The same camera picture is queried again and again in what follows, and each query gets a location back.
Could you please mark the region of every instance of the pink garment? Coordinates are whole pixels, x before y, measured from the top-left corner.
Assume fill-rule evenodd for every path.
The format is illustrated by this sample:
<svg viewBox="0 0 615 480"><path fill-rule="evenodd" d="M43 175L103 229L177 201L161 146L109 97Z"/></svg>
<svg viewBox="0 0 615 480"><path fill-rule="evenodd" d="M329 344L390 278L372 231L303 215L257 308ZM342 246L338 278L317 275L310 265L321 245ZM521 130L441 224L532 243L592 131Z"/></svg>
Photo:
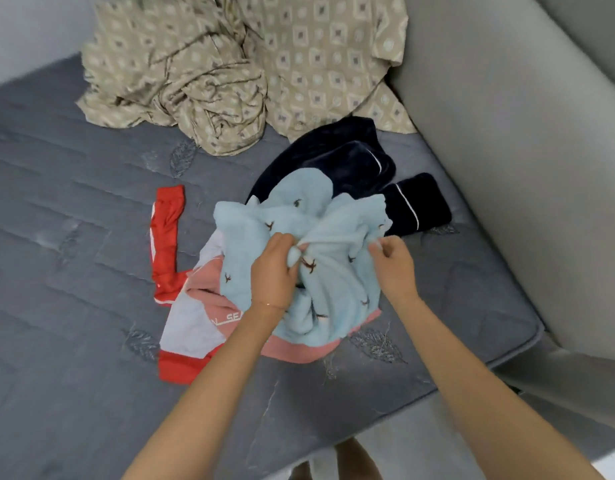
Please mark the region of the pink garment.
<svg viewBox="0 0 615 480"><path fill-rule="evenodd" d="M223 255L220 255L208 261L204 266L191 271L183 291L203 303L210 321L216 325L225 338L228 338L236 329L243 313L230 300L219 294L222 269ZM374 311L363 324L371 322L379 315L380 310ZM309 363L329 354L340 342L340 340L335 340L322 347L308 347L303 344L292 344L272 335L263 346L261 355L285 362Z"/></svg>

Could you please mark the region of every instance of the light blue towel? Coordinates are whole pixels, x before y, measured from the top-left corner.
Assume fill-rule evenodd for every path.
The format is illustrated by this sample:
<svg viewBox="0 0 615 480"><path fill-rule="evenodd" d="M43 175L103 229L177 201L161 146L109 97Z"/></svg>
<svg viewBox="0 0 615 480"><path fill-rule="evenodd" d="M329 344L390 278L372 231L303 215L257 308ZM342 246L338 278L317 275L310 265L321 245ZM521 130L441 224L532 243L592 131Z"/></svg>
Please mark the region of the light blue towel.
<svg viewBox="0 0 615 480"><path fill-rule="evenodd" d="M378 307L380 288L367 245L392 225L381 194L332 199L332 181L315 168L283 178L269 198L246 205L218 202L216 226L225 235L221 294L240 310L252 302L250 268L276 232L294 234L287 265L301 259L299 286L274 335L295 344L323 346L341 339Z"/></svg>

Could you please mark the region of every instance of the quilted mattress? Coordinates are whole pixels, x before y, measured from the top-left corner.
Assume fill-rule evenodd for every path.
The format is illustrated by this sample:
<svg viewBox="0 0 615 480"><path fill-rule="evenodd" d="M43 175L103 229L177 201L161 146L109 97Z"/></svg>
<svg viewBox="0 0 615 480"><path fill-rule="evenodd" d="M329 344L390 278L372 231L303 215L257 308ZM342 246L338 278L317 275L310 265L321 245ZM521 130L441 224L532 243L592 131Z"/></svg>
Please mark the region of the quilted mattress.
<svg viewBox="0 0 615 480"><path fill-rule="evenodd" d="M177 128L85 122L78 58L0 87L0 480L122 475L183 388L158 379L167 308L153 300L147 230L156 189L183 183L179 269L288 146L271 128L235 157ZM397 181L434 175L451 226L407 238L423 298L489 365L542 325L419 135L381 133ZM216 478L264 478L435 391L386 300L383 315L308 365L261 358Z"/></svg>

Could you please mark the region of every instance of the leg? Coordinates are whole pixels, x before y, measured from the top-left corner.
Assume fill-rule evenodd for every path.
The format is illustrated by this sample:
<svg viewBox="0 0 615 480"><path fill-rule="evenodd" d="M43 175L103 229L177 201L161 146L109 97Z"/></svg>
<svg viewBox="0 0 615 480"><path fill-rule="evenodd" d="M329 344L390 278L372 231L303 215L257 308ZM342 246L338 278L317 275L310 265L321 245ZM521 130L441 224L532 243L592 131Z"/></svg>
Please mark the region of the leg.
<svg viewBox="0 0 615 480"><path fill-rule="evenodd" d="M356 438L335 446L339 463L339 480L383 480L365 448Z"/></svg>
<svg viewBox="0 0 615 480"><path fill-rule="evenodd" d="M287 480L312 480L312 474L309 471L309 462L304 461L299 466L292 470L292 475Z"/></svg>

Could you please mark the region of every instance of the beige patterned fabric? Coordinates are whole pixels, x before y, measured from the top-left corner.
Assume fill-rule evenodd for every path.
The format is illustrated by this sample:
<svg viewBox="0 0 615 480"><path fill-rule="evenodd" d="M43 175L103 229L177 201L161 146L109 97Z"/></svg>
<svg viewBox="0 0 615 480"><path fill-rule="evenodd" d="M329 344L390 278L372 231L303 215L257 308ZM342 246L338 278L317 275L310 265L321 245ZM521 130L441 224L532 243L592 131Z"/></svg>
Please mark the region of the beige patterned fabric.
<svg viewBox="0 0 615 480"><path fill-rule="evenodd" d="M403 0L237 0L246 55L268 80L268 122L291 141L349 114L378 129L416 131L384 83L400 65L407 12Z"/></svg>
<svg viewBox="0 0 615 480"><path fill-rule="evenodd" d="M349 114L415 132L384 83L399 65L403 0L106 0L82 50L91 123L178 125L234 155L265 119L294 140Z"/></svg>
<svg viewBox="0 0 615 480"><path fill-rule="evenodd" d="M267 81L243 55L243 26L228 24L214 0L96 7L98 28L82 50L90 88L78 101L89 122L178 124L213 155L234 155L261 138Z"/></svg>

